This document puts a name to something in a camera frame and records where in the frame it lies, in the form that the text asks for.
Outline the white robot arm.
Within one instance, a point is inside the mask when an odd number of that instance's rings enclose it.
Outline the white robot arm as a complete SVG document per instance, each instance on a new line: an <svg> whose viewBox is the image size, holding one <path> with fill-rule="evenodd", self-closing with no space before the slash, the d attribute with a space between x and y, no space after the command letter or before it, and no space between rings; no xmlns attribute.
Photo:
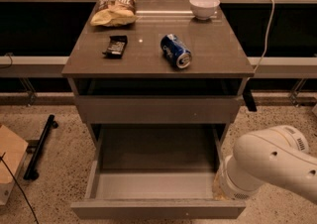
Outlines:
<svg viewBox="0 0 317 224"><path fill-rule="evenodd" d="M249 132L235 141L215 175L217 199L246 200L269 183L317 203L317 159L308 142L288 125Z"/></svg>

